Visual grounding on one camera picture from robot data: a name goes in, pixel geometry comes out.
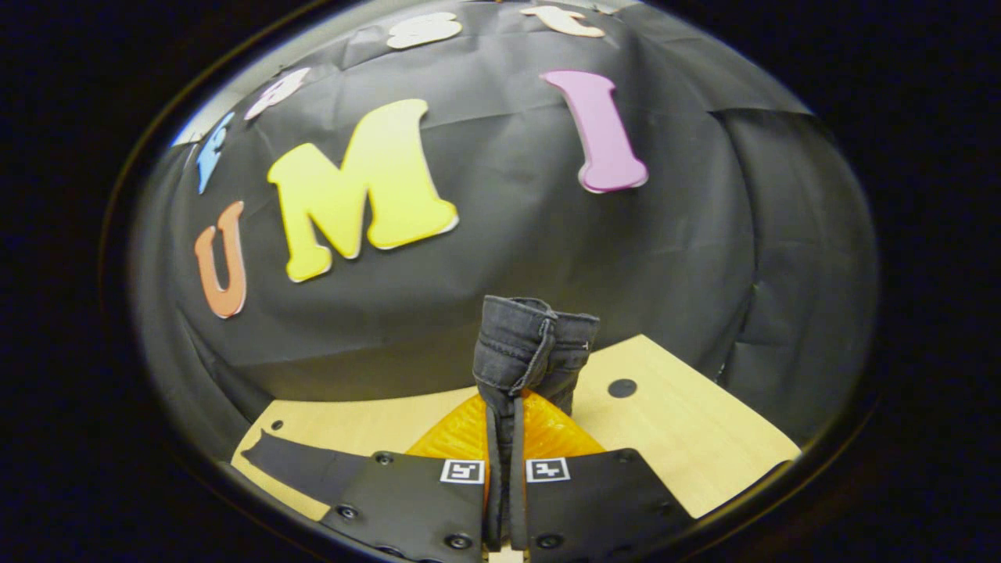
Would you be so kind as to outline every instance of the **wooden table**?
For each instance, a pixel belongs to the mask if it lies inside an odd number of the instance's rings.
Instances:
[[[637,391],[621,399],[610,395],[610,384],[620,379],[633,380]],[[265,475],[240,455],[261,431],[362,456],[376,450],[405,452],[475,393],[470,386],[380,401],[276,400],[243,437],[231,463],[279,501],[319,520],[329,506]],[[281,427],[272,430],[278,420]],[[574,395],[574,420],[606,450],[638,450],[695,518],[800,455],[768,421],[643,335],[591,355]],[[490,560],[521,561],[521,554],[507,552]]]

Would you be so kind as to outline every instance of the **denim cloth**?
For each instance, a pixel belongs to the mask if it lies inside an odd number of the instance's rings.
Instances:
[[[483,299],[472,376],[492,413],[488,416],[493,419],[495,434],[489,440],[496,445],[499,459],[491,459],[490,464],[500,467],[490,478],[489,498],[500,499],[487,507],[485,538],[490,544],[507,536],[512,524],[513,438],[515,429],[522,428],[516,425],[515,402],[522,390],[529,389],[570,415],[578,376],[588,363],[598,326],[597,317],[555,312],[542,300]]]

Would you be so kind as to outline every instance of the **foam letter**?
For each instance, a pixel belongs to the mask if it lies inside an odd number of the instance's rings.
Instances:
[[[205,292],[209,309],[220,319],[229,319],[239,313],[247,298],[247,275],[243,268],[243,250],[240,248],[240,227],[237,221],[242,212],[243,201],[235,201],[219,215],[222,248],[226,254],[226,269],[229,271],[229,287],[225,290],[219,286],[219,277],[215,273],[215,257],[212,254],[215,227],[209,226],[194,241],[201,289]]]
[[[584,144],[585,161],[578,173],[588,191],[602,193],[647,182],[647,166],[633,154],[626,128],[612,101],[616,85],[608,78],[578,70],[555,70],[543,80],[563,92]]]
[[[249,121],[250,119],[260,115],[265,109],[292,95],[295,90],[298,90],[299,86],[302,85],[302,80],[308,73],[308,66],[300,68],[291,74],[283,76],[281,80],[278,80],[274,84],[268,86],[266,90],[261,92],[257,101],[250,106],[250,109],[247,110],[243,119]]]
[[[388,249],[451,230],[455,206],[438,197],[420,144],[427,102],[407,99],[378,107],[358,121],[338,169],[313,144],[278,158],[267,179],[278,187],[288,242],[286,271],[304,282],[330,268],[330,249],[316,242],[313,223],[345,258],[358,255],[365,196],[371,200],[368,240]]]
[[[205,141],[205,146],[201,147],[201,152],[198,153],[198,193],[205,191],[208,176],[212,175],[212,170],[215,169],[215,164],[219,161],[222,141],[226,140],[226,126],[232,118],[233,112],[230,111],[215,126],[212,135],[208,137],[208,140]]]
[[[447,39],[462,31],[462,24],[450,21],[453,19],[455,14],[435,12],[403,20],[389,28],[392,37],[385,44],[393,49],[405,49]]]
[[[543,23],[554,31],[566,33],[567,35],[577,35],[578,37],[604,37],[605,32],[597,27],[587,27],[577,23],[576,20],[584,19],[584,14],[571,12],[556,6],[534,6],[522,10],[527,16],[539,16]]]

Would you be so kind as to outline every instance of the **gray fabric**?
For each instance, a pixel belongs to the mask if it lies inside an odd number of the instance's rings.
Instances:
[[[534,298],[483,299],[472,376],[487,405],[490,467],[497,476],[488,496],[500,499],[498,513],[490,511],[493,502],[487,505],[485,537],[510,535],[516,549],[525,549],[522,391],[539,393],[569,415],[599,325],[597,317],[556,312]]]

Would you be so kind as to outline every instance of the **bolt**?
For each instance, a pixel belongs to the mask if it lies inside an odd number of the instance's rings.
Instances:
[[[444,539],[444,543],[452,549],[467,549],[472,546],[472,540],[464,534],[452,534]]]
[[[563,536],[561,536],[560,534],[545,534],[540,536],[539,539],[536,540],[536,545],[538,545],[543,549],[553,549],[556,547],[560,547],[562,543],[563,543]]]
[[[343,504],[337,507],[337,514],[343,517],[344,520],[354,520],[358,517],[358,511]]]
[[[375,549],[381,551],[382,553],[388,553],[389,555],[395,555],[396,557],[403,558],[403,553],[394,547],[383,545]]]

